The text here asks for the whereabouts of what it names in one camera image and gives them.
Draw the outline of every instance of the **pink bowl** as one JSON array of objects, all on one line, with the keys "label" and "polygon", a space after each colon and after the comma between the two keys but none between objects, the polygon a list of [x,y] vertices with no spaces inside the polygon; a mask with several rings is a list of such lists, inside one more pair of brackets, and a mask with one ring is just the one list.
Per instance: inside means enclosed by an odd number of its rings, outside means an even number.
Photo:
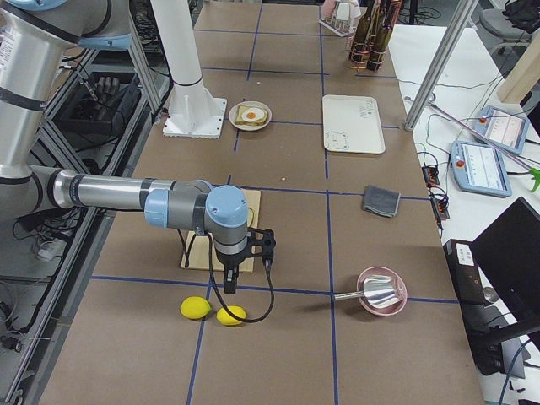
[{"label": "pink bowl", "polygon": [[386,267],[369,267],[366,268],[358,277],[358,281],[356,282],[356,289],[358,291],[361,291],[363,289],[364,280],[366,280],[369,276],[390,276],[395,278],[397,287],[396,294],[397,296],[402,297],[402,300],[394,305],[387,306],[386,308],[374,308],[367,303],[364,297],[360,297],[360,304],[368,312],[379,316],[390,316],[396,315],[405,307],[405,304],[407,304],[407,287],[405,287],[405,283],[403,282],[401,277],[399,277],[396,273]]}]

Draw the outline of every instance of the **bread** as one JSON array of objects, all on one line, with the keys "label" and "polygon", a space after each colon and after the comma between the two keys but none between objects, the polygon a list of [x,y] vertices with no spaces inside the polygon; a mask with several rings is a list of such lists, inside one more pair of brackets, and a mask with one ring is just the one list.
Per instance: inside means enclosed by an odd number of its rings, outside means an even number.
[{"label": "bread", "polygon": [[[262,116],[260,118],[257,118],[256,120],[247,121],[245,118],[243,118],[243,116],[244,116],[244,113],[246,113],[246,111],[250,109],[256,112],[261,112]],[[238,111],[236,112],[235,124],[247,125],[250,127],[259,127],[263,125],[267,121],[267,119],[268,119],[268,111],[266,111],[264,108],[249,106],[249,105],[239,105]]]}]

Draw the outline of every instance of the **white tray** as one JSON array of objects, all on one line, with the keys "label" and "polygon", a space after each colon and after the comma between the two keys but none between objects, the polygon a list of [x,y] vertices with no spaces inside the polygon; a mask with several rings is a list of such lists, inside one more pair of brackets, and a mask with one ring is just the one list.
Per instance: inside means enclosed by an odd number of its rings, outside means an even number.
[{"label": "white tray", "polygon": [[331,152],[382,154],[386,150],[373,97],[325,95],[322,131],[324,147]]}]

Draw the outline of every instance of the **blue tablet device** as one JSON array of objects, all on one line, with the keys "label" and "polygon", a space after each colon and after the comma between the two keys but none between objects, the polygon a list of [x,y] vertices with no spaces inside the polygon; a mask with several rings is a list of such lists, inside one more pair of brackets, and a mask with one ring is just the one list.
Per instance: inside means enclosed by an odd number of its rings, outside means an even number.
[{"label": "blue tablet device", "polygon": [[480,117],[485,120],[476,120],[474,129],[501,148],[513,154],[521,153],[530,123],[525,114],[513,114],[488,105],[480,111]]},{"label": "blue tablet device", "polygon": [[503,157],[496,149],[482,143],[455,141],[450,160],[457,185],[463,191],[496,197],[512,195]]}]

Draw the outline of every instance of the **black monitor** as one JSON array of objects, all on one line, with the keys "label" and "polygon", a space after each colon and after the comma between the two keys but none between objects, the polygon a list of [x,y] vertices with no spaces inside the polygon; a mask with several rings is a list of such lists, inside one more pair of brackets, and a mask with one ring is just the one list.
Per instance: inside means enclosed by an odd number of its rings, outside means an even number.
[{"label": "black monitor", "polygon": [[528,334],[540,349],[540,215],[517,198],[474,242],[472,255],[517,323],[469,336],[473,350]]}]

